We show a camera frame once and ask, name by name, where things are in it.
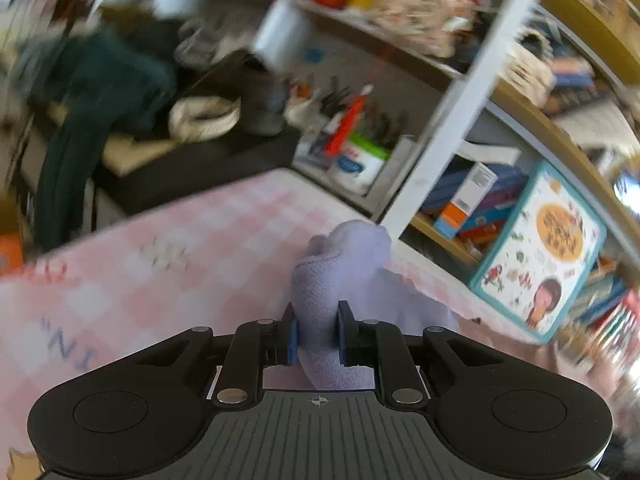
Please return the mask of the red tassel ornament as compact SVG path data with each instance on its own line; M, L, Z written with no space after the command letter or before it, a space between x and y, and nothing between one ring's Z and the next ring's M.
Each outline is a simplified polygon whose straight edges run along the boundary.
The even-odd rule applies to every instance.
M372 84L366 84L358 96L352 100L352 104L349 105L349 108L343 115L337 129L332 134L328 144L326 144L326 149L324 151L328 156L335 157L341 153L342 145L348 139L352 129L356 126L362 112L363 105L367 101L367 97L372 90Z

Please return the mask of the purple and pink sweater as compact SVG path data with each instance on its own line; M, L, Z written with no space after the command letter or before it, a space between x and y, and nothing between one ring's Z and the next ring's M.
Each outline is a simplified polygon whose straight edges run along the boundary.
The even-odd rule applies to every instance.
M392 242L386 231L363 221L349 221L329 235L313 237L296 264L291 281L298 326L298 361L267 374L270 389L361 390L374 385L367 366L344 366L338 357L335 323L340 301L358 320L392 323L401 333L421 335L437 325L581 382L610 398L620 381L612 364L597 359L590 370L570 364L556 344L526 344L492 330L482 320L458 315L446 304L419 292L400 274L388 270Z

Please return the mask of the white usmile box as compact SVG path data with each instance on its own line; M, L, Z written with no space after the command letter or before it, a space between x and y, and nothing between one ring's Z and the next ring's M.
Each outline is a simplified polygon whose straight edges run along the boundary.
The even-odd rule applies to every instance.
M477 162L438 216L434 223L435 231L446 240L452 240L497 179L492 170Z

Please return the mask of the cream quilted pearl handbag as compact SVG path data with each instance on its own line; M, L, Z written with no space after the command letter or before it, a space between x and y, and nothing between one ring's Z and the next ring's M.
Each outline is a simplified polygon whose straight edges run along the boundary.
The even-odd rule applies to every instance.
M555 87L549 39L539 30L524 27L506 51L501 78L537 108L544 107Z

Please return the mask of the white tub pen holder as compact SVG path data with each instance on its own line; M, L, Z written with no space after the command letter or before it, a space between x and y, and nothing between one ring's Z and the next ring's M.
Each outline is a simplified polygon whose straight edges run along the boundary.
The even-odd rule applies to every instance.
M349 193L365 196L390 158L390 152L352 133L328 170L329 179Z

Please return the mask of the teal children's character book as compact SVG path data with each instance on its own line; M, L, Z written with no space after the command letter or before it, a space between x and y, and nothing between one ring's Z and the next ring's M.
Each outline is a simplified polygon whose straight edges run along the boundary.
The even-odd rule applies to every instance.
M563 321L608 230L562 174L540 162L469 289L540 342Z

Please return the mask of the floral fabric bag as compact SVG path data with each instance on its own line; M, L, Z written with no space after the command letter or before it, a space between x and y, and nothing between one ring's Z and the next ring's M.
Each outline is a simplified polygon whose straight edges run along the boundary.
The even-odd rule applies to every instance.
M488 6L491 0L375 0L367 16L421 54L452 58L458 36Z

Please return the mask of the white wooden bookshelf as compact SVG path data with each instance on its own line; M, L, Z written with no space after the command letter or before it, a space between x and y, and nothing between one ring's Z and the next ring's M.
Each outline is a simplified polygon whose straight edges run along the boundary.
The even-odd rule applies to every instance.
M200 12L214 3L231 0L141 0L152 2L152 9L160 15L178 15L180 12ZM462 88L468 78L456 73L445 64L401 47L382 29L367 24L361 18L345 11L319 6L310 0L236 0L246 6L259 6L266 12L260 29L254 37L254 47L267 62L273 63L278 55L287 58L295 50L306 46L309 37L321 30L344 40L363 53L382 52L390 48L393 66L420 79L442 92L442 98L432 111L413 143L411 151L393 155L390 169L384 170L378 182L365 196L357 196L340 188L320 169L294 159L293 167L340 200L380 220L390 211L393 200L400 196L408 183L410 172L416 168L428 143L436 122L451 113L460 101ZM123 6L134 0L96 0L101 6ZM597 173L587 156L578 150L570 137L558 128L538 108L526 101L504 80L498 80L494 92L484 101L484 113L491 115L504 128L518 136L532 150L544 158L566 177L567 181L600 214L614 237L614 247L620 252L618 272L632 286L639 284L639 227L608 187L605 178Z

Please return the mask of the black leather shoe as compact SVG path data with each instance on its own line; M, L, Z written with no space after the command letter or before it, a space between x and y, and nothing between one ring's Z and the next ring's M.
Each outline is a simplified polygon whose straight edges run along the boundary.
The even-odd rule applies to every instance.
M284 127L288 80L270 72L249 50L231 52L196 85L201 96L212 94L240 101L238 126L254 136L277 136Z

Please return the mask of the pink checkered table mat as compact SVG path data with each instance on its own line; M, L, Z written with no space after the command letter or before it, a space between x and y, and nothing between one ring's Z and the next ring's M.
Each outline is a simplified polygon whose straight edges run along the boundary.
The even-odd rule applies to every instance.
M35 479L41 393L195 325L278 315L311 237L356 212L272 170L122 220L1 279L1 474Z

